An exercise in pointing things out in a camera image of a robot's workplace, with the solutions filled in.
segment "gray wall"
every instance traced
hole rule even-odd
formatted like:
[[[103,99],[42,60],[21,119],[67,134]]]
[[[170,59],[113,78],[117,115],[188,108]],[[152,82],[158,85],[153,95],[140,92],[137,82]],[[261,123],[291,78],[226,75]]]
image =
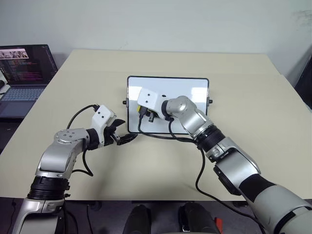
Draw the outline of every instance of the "gray wall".
[[[0,0],[0,45],[264,53],[295,84],[312,43],[311,0]]]

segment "beige table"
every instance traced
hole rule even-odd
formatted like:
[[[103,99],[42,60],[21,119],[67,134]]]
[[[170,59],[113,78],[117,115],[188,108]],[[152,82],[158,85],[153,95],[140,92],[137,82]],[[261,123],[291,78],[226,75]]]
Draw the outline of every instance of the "beige table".
[[[312,198],[311,114],[265,55],[75,50],[44,90],[0,156],[0,196],[25,197],[41,154],[72,115],[105,104],[126,120],[129,75],[210,80],[212,121],[252,156],[265,178]],[[89,128],[93,112],[72,127]],[[119,128],[126,133],[126,125]],[[195,190],[201,155],[194,145],[138,136],[87,153],[95,174],[74,173],[71,199],[208,200]],[[200,187],[230,195],[207,161]],[[83,168],[81,156],[75,168]]]

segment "floor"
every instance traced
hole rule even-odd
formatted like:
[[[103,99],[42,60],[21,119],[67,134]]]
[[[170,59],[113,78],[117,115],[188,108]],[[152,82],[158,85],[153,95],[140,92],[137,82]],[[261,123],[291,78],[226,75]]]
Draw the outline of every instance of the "floor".
[[[13,212],[12,198],[0,198],[0,234],[6,234],[10,225],[10,218]],[[16,211],[13,215],[13,222],[16,219],[22,199],[15,199]],[[212,217],[219,217],[223,220],[224,234],[260,234],[257,224],[248,218],[242,217],[215,201],[199,202],[208,210]],[[87,203],[85,201],[67,201],[67,210],[76,217],[80,234],[90,234],[87,220]],[[146,202],[137,203],[131,201],[100,201],[89,206],[89,216],[94,234],[120,234],[123,231],[126,219],[132,208],[138,204],[144,204],[152,211],[152,234],[166,232],[178,232],[177,211],[184,202]],[[249,213],[247,207],[239,208],[240,211]],[[69,233],[76,234],[73,219],[69,216]]]

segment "laptop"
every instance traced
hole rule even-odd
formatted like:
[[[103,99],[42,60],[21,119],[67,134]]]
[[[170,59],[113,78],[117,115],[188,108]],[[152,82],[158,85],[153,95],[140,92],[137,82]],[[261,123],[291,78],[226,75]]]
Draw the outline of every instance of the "laptop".
[[[24,118],[58,71],[48,45],[0,46],[0,70],[11,86],[0,118]]]

